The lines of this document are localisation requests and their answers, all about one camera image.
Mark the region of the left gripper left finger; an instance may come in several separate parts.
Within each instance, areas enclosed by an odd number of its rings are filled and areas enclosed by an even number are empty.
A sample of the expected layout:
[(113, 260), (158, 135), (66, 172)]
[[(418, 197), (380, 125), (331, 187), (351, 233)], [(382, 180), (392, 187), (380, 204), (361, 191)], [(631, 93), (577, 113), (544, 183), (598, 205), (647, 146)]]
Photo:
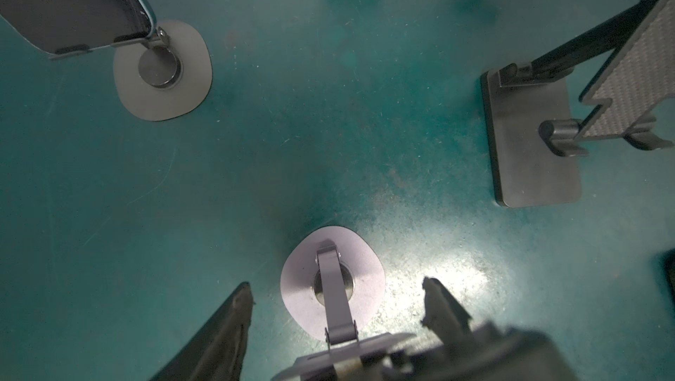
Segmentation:
[(239, 380), (253, 306), (250, 284), (239, 284), (186, 346), (152, 378)]

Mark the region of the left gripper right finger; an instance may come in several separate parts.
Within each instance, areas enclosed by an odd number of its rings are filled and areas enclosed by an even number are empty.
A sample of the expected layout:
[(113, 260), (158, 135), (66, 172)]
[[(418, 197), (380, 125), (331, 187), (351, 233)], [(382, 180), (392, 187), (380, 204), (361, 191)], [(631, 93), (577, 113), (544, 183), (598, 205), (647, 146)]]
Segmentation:
[(472, 317), (437, 278), (425, 277), (425, 316), (421, 323), (443, 344), (453, 344), (471, 334)]

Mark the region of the phone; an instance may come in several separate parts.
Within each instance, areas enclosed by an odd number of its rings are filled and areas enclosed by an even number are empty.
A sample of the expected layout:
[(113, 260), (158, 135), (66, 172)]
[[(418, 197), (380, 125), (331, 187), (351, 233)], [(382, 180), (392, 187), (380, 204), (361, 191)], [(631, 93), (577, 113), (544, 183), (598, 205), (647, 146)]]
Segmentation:
[(156, 28), (147, 0), (1, 0), (1, 17), (52, 56), (141, 40)]

